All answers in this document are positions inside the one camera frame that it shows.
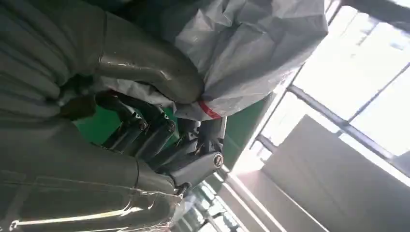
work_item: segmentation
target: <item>gray cover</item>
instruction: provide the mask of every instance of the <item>gray cover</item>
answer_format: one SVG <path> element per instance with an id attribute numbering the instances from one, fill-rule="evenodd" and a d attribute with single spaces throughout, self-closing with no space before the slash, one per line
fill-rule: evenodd
<path id="1" fill-rule="evenodd" d="M 323 0 L 199 0 L 166 9 L 162 37 L 198 68 L 202 101 L 174 105 L 148 86 L 104 78 L 109 87 L 177 117 L 208 120 L 261 100 L 298 68 L 327 34 Z"/>

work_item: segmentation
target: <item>window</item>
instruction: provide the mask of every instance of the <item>window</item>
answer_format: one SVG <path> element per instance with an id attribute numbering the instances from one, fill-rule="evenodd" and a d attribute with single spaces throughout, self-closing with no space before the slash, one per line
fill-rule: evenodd
<path id="1" fill-rule="evenodd" d="M 340 2 L 350 5 L 340 6 Z M 309 115 L 363 156 L 403 179 L 404 175 L 386 161 L 410 151 L 410 34 L 396 28 L 396 23 L 393 26 L 380 20 L 395 22 L 394 12 L 382 15 L 371 10 L 373 5 L 358 6 L 369 15 L 357 10 L 355 2 L 326 2 L 326 16 L 331 20 L 328 36 L 294 81 L 278 93 L 282 98 L 251 147 L 262 161 L 274 156 L 302 117 Z M 410 22 L 410 9 L 398 5 L 395 9 L 399 15 L 408 11 Z"/>
<path id="2" fill-rule="evenodd" d="M 400 30 L 344 6 L 294 84 L 348 120 L 408 63 L 408 44 Z"/>

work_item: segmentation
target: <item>plastic wrap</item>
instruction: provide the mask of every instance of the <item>plastic wrap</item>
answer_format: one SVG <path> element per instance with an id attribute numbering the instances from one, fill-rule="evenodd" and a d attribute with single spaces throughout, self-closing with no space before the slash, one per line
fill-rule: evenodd
<path id="1" fill-rule="evenodd" d="M 202 99 L 175 105 L 136 82 L 104 82 L 149 103 L 172 105 L 177 117 L 199 121 L 232 115 L 261 100 L 327 34 L 323 0 L 198 0 L 168 7 L 158 17 L 161 36 L 204 78 Z"/>
<path id="2" fill-rule="evenodd" d="M 0 231 L 164 232 L 184 211 L 182 196 L 0 172 Z"/>

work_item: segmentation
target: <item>red stripe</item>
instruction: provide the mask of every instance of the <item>red stripe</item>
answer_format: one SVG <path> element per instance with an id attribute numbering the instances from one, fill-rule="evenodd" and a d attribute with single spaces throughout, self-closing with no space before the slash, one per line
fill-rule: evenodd
<path id="1" fill-rule="evenodd" d="M 218 115 L 218 113 L 214 112 L 213 110 L 211 110 L 206 104 L 205 101 L 198 101 L 199 106 L 201 107 L 201 109 L 205 112 L 205 114 L 207 114 L 208 116 L 210 116 L 212 119 L 217 119 L 220 118 L 220 115 Z"/>

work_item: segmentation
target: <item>metal bar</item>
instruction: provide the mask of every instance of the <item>metal bar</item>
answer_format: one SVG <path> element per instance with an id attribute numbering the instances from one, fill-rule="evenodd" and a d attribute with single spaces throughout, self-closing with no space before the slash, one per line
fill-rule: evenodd
<path id="1" fill-rule="evenodd" d="M 272 154 L 275 154 L 276 151 L 278 150 L 278 147 L 273 144 L 272 141 L 270 141 L 268 138 L 266 138 L 264 135 L 259 134 L 256 136 L 256 140 L 261 142 L 261 144 L 268 149 Z"/>
<path id="2" fill-rule="evenodd" d="M 365 134 L 360 132 L 358 129 L 350 125 L 349 122 L 347 122 L 346 120 L 342 119 L 341 117 L 333 113 L 331 110 L 326 108 L 326 106 L 322 105 L 320 102 L 315 100 L 313 97 L 305 93 L 300 88 L 294 85 L 291 85 L 289 86 L 288 91 L 296 95 L 300 100 L 304 101 L 307 105 L 312 107 L 314 110 L 321 113 L 331 122 L 333 122 L 338 127 L 340 127 L 342 130 L 344 130 L 352 138 L 360 142 L 367 149 L 374 152 L 377 156 L 381 157 L 384 160 L 391 159 L 392 157 L 394 157 L 392 153 L 390 153 L 389 151 L 384 149 L 382 146 L 374 142 L 372 139 L 367 137 Z"/>
<path id="3" fill-rule="evenodd" d="M 405 65 L 396 76 L 394 76 L 383 88 L 379 89 L 377 93 L 370 98 L 364 105 L 362 105 L 348 120 L 351 123 L 359 114 L 361 114 L 383 91 L 385 91 L 401 74 L 403 74 L 410 67 L 410 62 Z M 342 130 L 336 132 L 336 135 L 340 136 L 343 133 Z"/>
<path id="4" fill-rule="evenodd" d="M 216 224 L 214 221 L 213 217 L 208 213 L 206 209 L 202 207 L 201 204 L 195 203 L 195 207 L 198 209 L 198 211 L 202 214 L 202 216 L 208 220 L 209 224 L 212 225 L 212 227 L 217 231 L 217 232 L 222 232 L 222 230 L 219 228 L 219 226 Z"/>
<path id="5" fill-rule="evenodd" d="M 279 96 L 275 96 L 275 99 L 274 99 L 273 102 L 272 102 L 272 104 L 275 104 L 275 106 L 274 106 L 272 112 L 269 114 L 269 117 L 267 118 L 267 120 L 264 122 L 264 125 L 261 127 L 261 130 L 259 131 L 259 134 L 262 133 L 262 131 L 265 129 L 266 125 L 269 123 L 269 120 L 271 119 L 273 113 L 275 113 L 276 109 L 278 108 L 278 106 L 279 106 L 280 103 L 282 102 L 283 98 L 285 97 L 288 87 L 293 84 L 293 82 L 295 81 L 296 77 L 299 75 L 299 73 L 300 73 L 300 71 L 302 70 L 302 68 L 303 68 L 304 65 L 305 65 L 305 63 L 303 63 L 303 64 L 300 66 L 300 68 L 297 70 L 297 72 L 295 73 L 295 75 L 293 75 L 293 76 L 290 78 L 290 81 L 289 81 L 288 83 L 286 83 L 286 81 L 285 81 L 284 85 L 286 85 L 286 86 L 284 87 L 284 89 L 283 89 L 283 91 L 280 93 L 280 95 L 279 95 Z M 256 140 L 254 139 L 250 147 L 252 147 L 252 146 L 255 144 L 255 141 L 256 141 Z"/>

